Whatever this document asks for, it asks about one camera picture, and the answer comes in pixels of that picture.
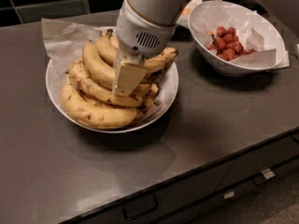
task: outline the countertop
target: countertop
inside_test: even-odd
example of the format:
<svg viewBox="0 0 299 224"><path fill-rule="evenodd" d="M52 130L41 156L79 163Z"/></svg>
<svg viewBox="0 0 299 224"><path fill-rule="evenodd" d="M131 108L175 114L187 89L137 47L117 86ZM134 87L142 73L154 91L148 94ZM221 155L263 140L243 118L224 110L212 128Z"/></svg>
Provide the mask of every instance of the countertop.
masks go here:
<svg viewBox="0 0 299 224"><path fill-rule="evenodd" d="M64 20L115 25L117 14ZM179 52L171 109L143 130L107 134L73 124L52 104L40 22L1 28L0 37L0 214L6 224L58 223L299 127L299 62L292 57L287 69L224 77L183 30L169 44Z"/></svg>

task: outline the brown spot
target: brown spot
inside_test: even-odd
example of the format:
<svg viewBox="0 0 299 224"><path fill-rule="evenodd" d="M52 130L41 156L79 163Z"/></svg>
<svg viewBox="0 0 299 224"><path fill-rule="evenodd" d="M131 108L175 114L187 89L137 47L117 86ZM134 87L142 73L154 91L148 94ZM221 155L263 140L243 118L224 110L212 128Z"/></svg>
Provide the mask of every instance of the brown spot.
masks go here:
<svg viewBox="0 0 299 224"><path fill-rule="evenodd" d="M136 100L136 101L138 100L135 93L131 93L129 95L129 97L132 98L132 99L134 99L134 100Z"/></svg>

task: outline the floor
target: floor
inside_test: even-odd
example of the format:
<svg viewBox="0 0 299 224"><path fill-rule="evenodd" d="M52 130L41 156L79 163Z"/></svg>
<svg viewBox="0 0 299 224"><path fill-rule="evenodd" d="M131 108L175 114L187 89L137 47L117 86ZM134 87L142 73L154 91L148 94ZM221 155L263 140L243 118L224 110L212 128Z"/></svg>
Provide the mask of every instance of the floor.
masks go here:
<svg viewBox="0 0 299 224"><path fill-rule="evenodd" d="M298 224L299 171L254 191L189 224Z"/></svg>

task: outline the white bowl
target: white bowl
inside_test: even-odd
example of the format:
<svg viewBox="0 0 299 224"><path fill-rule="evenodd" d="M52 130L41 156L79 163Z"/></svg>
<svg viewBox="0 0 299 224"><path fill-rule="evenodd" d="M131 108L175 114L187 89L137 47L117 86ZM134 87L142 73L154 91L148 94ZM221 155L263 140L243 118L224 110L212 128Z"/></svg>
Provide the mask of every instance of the white bowl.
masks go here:
<svg viewBox="0 0 299 224"><path fill-rule="evenodd" d="M106 31L107 29L115 30L115 27L101 27L100 30ZM82 47L78 46L77 50L71 50L74 54L81 52ZM169 107L175 101L177 92L178 92L178 70L175 62L171 62L169 64L169 68L165 72L164 76L159 80L160 90L159 94L156 97L156 101L159 101L159 104L155 107L152 107L145 117L134 127L124 127L118 130L99 130L93 129L71 119L67 113L65 112L61 101L60 101L60 90L65 84L65 71L69 68L69 63L62 63L60 65L53 65L53 60L50 60L48 63L47 71L46 71L46 87L49 97L55 107L70 121L81 126L85 129L99 132L99 133L129 133L133 131L137 131L149 126L152 122L159 119Z"/></svg>
<svg viewBox="0 0 299 224"><path fill-rule="evenodd" d="M203 38L203 35L206 36L206 31L203 32L203 27L205 26L205 29L215 31L216 27L220 25L223 25L224 27L233 26L237 30L237 35L239 35L239 37L242 36L241 31L249 30L259 33L259 36L263 38L263 43L261 44L262 50L258 51L263 52L260 52L260 54L247 55L247 58L242 57L239 60L235 59L230 62L226 62L219 58L216 54L206 48L208 44L204 42L206 37ZM216 71L228 77L241 77L256 72L270 70L283 61L285 45L278 30L256 12L240 5L223 1L204 2L192 10L188 19L188 26L194 39L195 46L201 52L203 57ZM251 63L254 63L253 65L242 63L242 59L250 60L250 58L253 59L256 55L267 58L266 55L268 54L268 51L273 49L276 50L276 54L274 53L271 62L270 59L268 59L268 62L257 62L258 60L252 60Z"/></svg>

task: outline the bunch of bananas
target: bunch of bananas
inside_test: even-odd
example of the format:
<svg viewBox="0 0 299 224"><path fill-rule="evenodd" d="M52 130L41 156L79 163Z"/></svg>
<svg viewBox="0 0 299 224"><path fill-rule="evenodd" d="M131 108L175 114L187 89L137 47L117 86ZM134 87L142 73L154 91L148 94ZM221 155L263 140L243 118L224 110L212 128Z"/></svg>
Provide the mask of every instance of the bunch of bananas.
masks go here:
<svg viewBox="0 0 299 224"><path fill-rule="evenodd" d="M115 130L133 127L154 105L159 86L153 78L165 71L166 65L177 55L174 48L165 48L158 56L145 60L148 72L129 96L112 93L115 79L113 63L118 39L108 29L96 42L88 42L81 58L66 72L66 83L60 99L65 112L76 122L93 129Z"/></svg>

